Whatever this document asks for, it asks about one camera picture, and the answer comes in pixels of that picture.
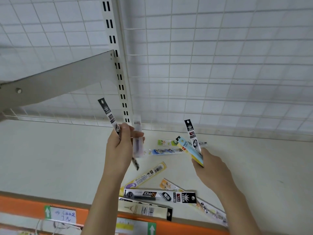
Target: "orange shelf edge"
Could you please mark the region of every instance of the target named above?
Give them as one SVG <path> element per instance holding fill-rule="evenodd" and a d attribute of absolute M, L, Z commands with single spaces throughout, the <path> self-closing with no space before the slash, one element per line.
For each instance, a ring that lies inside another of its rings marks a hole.
<path fill-rule="evenodd" d="M 19 215 L 24 217 L 31 217 L 36 219 L 45 219 L 44 207 L 45 205 L 51 205 L 60 208 L 73 209 L 76 210 L 76 223 L 84 225 L 87 216 L 88 209 L 79 208 L 73 206 L 67 206 L 58 203 L 50 203 L 49 199 L 46 201 L 36 201 L 32 199 L 25 198 L 13 198 L 10 196 L 1 196 L 0 195 L 0 212 L 8 213 L 13 215 Z M 217 229 L 199 227 L 194 225 L 182 224 L 170 222 L 154 217 L 147 216 L 137 216 L 129 213 L 118 213 L 118 217 L 135 219 L 146 222 L 156 223 L 156 235 L 165 235 L 165 234 L 210 234 L 210 235 L 229 235 L 228 231 L 222 231 Z"/>

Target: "white arrow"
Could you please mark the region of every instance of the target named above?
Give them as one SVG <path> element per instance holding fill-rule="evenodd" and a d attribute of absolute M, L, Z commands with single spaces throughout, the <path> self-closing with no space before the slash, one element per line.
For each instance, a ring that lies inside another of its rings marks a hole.
<path fill-rule="evenodd" d="M 50 217 L 50 210 L 48 208 L 46 208 L 45 212 L 46 212 L 47 217 Z"/>
<path fill-rule="evenodd" d="M 153 225 L 151 225 L 151 227 L 150 227 L 150 235 L 154 235 L 154 227 L 153 227 Z"/>

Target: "person's right hand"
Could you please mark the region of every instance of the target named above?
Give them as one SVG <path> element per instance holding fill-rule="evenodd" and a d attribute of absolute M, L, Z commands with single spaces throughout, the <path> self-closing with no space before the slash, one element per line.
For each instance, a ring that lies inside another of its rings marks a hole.
<path fill-rule="evenodd" d="M 203 184 L 216 194 L 221 193 L 224 189 L 236 187 L 230 170 L 221 158 L 210 154 L 205 148 L 201 149 L 201 154 L 203 156 L 203 167 L 194 159 L 192 159 L 192 162 L 197 176 Z"/>

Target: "light blue package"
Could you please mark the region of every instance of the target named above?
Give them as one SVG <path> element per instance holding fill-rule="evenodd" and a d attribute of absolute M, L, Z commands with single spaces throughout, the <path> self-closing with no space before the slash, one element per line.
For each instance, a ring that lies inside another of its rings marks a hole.
<path fill-rule="evenodd" d="M 183 137 L 178 136 L 176 141 L 181 145 L 181 149 L 187 151 L 193 159 L 196 160 L 201 166 L 203 166 L 203 157 L 199 154 L 193 146 L 191 146 Z"/>

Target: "green arrow label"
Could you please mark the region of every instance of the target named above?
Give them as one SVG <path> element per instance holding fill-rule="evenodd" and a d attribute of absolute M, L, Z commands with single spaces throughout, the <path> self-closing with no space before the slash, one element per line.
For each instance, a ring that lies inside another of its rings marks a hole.
<path fill-rule="evenodd" d="M 51 219 L 51 210 L 49 205 L 45 205 L 45 219 Z"/>
<path fill-rule="evenodd" d="M 148 235 L 155 235 L 156 234 L 156 230 L 157 230 L 157 224 L 156 223 L 151 223 L 148 222 Z"/>

